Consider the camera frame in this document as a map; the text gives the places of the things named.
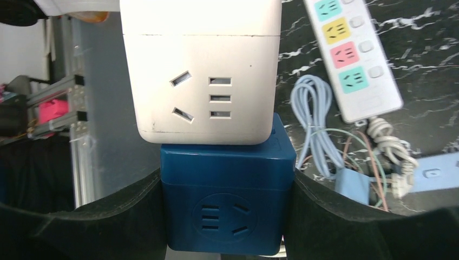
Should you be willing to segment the small light blue charger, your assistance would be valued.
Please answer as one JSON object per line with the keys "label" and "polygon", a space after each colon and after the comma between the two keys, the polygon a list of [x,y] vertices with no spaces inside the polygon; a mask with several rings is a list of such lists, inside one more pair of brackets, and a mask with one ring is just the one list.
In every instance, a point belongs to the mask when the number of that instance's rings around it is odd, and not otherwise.
{"label": "small light blue charger", "polygon": [[370,177],[349,168],[338,170],[335,176],[335,192],[361,204],[369,205]]}

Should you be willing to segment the blue power adapter plug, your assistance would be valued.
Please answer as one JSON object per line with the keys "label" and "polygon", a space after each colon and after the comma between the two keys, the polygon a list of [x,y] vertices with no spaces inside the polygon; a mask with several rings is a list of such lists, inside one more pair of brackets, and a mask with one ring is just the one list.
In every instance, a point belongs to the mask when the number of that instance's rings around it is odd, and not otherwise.
{"label": "blue power adapter plug", "polygon": [[175,251],[275,255],[296,152],[278,114],[250,146],[162,145],[167,243]]}

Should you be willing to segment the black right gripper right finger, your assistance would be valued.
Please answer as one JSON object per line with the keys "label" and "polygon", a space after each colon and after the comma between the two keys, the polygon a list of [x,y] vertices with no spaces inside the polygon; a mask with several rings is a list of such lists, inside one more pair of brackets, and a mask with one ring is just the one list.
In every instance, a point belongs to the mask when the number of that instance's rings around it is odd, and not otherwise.
{"label": "black right gripper right finger", "polygon": [[285,244],[288,259],[458,259],[458,208],[389,213],[296,171]]}

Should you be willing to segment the long white power strip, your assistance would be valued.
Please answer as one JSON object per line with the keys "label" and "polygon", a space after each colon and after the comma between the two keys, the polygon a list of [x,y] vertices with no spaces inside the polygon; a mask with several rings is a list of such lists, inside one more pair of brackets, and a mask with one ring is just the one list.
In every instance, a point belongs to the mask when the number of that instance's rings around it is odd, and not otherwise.
{"label": "long white power strip", "polygon": [[351,124],[403,107],[365,1],[304,2],[342,119]]}

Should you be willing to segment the light blue socket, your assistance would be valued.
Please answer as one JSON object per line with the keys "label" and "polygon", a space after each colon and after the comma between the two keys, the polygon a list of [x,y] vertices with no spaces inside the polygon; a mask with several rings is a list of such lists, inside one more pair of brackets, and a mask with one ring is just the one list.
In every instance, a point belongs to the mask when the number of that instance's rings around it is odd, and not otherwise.
{"label": "light blue socket", "polygon": [[444,153],[417,160],[414,185],[410,193],[458,188],[458,152]]}

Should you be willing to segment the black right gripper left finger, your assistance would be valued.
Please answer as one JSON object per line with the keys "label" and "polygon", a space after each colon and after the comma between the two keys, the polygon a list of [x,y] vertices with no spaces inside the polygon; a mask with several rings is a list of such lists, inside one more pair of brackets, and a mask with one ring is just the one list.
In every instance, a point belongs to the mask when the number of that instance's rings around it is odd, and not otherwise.
{"label": "black right gripper left finger", "polygon": [[160,171],[73,211],[1,205],[1,259],[164,259]]}

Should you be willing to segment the white cube charger with picture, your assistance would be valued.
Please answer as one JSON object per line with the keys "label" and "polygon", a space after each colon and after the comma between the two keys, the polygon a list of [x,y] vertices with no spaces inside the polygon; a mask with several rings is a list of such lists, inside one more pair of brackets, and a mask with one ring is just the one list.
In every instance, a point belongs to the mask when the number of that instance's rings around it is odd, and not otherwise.
{"label": "white cube charger with picture", "polygon": [[266,141],[281,13],[281,1],[121,1],[140,136],[155,144]]}

